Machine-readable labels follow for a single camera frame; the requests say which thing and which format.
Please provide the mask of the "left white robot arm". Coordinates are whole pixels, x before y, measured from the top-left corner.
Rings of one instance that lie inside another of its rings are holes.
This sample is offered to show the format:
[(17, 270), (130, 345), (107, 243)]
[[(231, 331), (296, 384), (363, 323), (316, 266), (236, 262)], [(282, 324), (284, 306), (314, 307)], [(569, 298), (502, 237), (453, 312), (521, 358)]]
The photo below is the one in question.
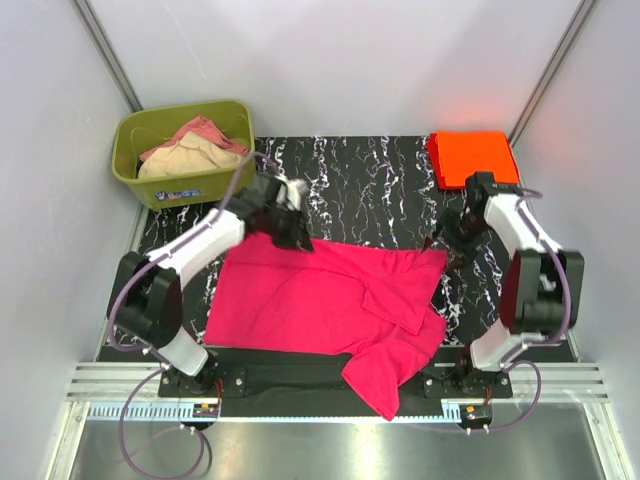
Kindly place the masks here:
[(309, 187), (302, 179), (258, 174), (234, 195), (227, 194), (194, 227), (147, 254), (124, 255), (107, 310), (109, 342), (125, 351), (115, 330), (137, 338), (181, 373), (196, 396), (215, 386), (212, 355), (183, 326), (183, 290), (211, 262), (255, 233), (281, 249), (313, 250), (304, 213)]

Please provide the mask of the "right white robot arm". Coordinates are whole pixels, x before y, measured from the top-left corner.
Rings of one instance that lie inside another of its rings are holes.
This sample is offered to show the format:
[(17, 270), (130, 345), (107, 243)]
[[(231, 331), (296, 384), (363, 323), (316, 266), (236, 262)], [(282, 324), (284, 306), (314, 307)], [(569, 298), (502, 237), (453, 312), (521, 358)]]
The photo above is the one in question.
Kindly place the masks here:
[(489, 372), (508, 371), (529, 348), (559, 344), (576, 322), (585, 260), (554, 241), (533, 216), (526, 201), (541, 196), (524, 189), (468, 201), (460, 211), (447, 208), (425, 239), (425, 249), (442, 246), (451, 270), (472, 263), (488, 231), (510, 259), (498, 319), (456, 361), (454, 384), (463, 395), (480, 394)]

